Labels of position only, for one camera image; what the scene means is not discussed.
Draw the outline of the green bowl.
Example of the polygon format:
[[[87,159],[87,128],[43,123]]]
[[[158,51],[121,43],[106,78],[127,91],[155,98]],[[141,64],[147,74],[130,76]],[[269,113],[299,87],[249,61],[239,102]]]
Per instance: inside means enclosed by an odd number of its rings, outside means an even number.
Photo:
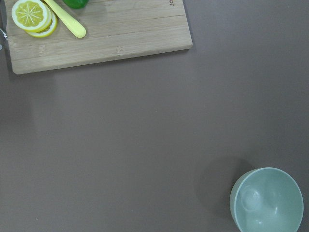
[[[241,232],[296,232],[303,214],[298,184],[273,167],[243,174],[230,192],[230,212]]]

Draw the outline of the bamboo cutting board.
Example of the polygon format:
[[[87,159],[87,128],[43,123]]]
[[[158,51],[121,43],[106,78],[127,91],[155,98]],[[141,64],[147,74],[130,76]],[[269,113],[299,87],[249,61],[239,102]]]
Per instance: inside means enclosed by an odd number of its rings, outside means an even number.
[[[31,37],[13,22],[14,1],[1,1],[2,26],[8,36],[5,51],[15,74],[179,51],[193,45],[181,0],[91,0],[82,9],[70,8],[61,0],[58,4],[85,27],[83,38],[75,37],[62,22],[48,37]]]

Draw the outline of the yellow plastic knife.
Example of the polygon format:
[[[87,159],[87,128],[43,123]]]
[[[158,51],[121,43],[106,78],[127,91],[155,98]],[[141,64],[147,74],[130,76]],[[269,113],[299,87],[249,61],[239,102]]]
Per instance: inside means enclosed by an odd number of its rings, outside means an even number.
[[[68,30],[77,38],[83,38],[86,35],[85,27],[60,7],[54,0],[44,1],[68,28]]]

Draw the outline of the lemon slice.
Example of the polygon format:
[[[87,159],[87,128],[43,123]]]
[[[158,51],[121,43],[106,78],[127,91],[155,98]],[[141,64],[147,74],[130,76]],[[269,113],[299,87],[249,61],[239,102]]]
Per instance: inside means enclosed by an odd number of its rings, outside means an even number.
[[[51,12],[51,23],[44,30],[39,32],[30,32],[26,31],[26,33],[34,38],[44,38],[50,36],[57,28],[57,17],[54,12]]]
[[[21,29],[39,32],[51,23],[51,12],[41,0],[18,0],[11,11],[14,23]]]

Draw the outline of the green lime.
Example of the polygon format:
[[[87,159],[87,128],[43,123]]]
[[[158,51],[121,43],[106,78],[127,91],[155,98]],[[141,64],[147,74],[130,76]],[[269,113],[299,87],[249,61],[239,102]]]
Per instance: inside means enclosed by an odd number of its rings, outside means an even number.
[[[88,4],[89,0],[63,0],[63,2],[73,9],[82,9]]]

